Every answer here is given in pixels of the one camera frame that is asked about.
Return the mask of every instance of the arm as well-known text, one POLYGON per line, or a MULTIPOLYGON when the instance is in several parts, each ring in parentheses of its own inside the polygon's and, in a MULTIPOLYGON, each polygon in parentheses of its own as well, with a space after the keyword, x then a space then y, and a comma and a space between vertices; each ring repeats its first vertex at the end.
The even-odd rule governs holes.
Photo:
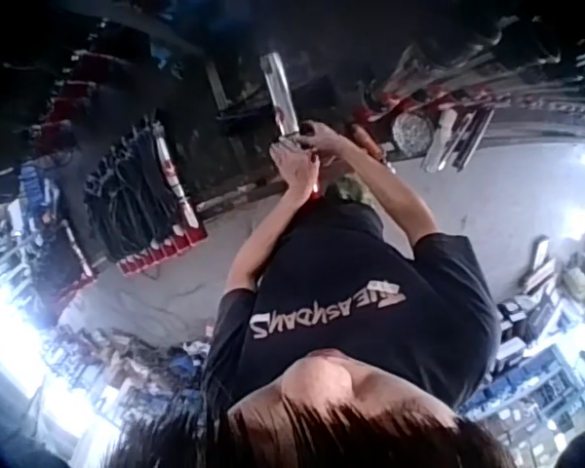
POLYGON ((287 191, 236 254, 227 275, 224 293, 240 288, 255 290, 258 272, 299 207, 298 198, 287 191))
POLYGON ((312 160, 309 153, 293 143, 281 141, 272 145, 270 152, 289 188, 236 254, 227 275, 225 293, 237 289, 255 290, 257 276, 264 263, 294 214, 310 197, 318 178, 318 160, 312 160))
POLYGON ((414 246, 424 236, 440 231, 427 204, 400 177, 328 126, 310 125, 314 135, 299 136, 299 140, 319 151, 335 154, 349 164, 388 215, 405 231, 410 245, 414 246))

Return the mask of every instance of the silver cylinder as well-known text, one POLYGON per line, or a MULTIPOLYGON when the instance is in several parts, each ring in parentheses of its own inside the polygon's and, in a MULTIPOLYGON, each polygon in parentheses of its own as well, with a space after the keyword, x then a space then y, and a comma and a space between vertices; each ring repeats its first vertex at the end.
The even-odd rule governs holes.
POLYGON ((275 110, 275 122, 283 136, 298 134, 299 123, 294 112, 293 99, 289 82, 286 79, 282 59, 277 52, 267 54, 260 58, 260 67, 266 78, 273 109, 275 110))

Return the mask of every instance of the hand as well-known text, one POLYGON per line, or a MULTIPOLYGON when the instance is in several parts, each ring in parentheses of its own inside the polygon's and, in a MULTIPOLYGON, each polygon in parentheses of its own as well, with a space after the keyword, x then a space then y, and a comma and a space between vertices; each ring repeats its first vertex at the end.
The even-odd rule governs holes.
POLYGON ((319 159, 287 138, 273 143, 270 153, 280 176, 289 185, 287 195, 303 205, 319 178, 319 159))
POLYGON ((342 136, 321 122, 308 121, 302 125, 310 127, 312 134, 294 136, 294 140, 298 143, 307 144, 323 155, 341 156, 348 148, 357 147, 347 137, 342 136))

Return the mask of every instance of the black t-shirt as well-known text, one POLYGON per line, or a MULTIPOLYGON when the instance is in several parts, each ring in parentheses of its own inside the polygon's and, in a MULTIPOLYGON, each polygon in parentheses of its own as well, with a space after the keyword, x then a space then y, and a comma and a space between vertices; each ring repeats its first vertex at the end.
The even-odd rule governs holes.
POLYGON ((227 410, 307 353, 336 348, 462 404, 500 340, 468 239, 428 235, 409 260, 383 241, 371 208, 319 205, 282 237, 257 292, 221 300, 205 371, 209 403, 227 410))

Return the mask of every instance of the round metal part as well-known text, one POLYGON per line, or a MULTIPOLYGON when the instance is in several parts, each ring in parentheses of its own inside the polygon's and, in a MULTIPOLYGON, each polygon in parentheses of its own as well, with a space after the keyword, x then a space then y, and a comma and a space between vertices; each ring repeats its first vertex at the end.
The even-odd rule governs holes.
POLYGON ((433 125, 426 117, 404 112, 392 123, 392 138, 409 158, 426 154, 433 141, 433 125))

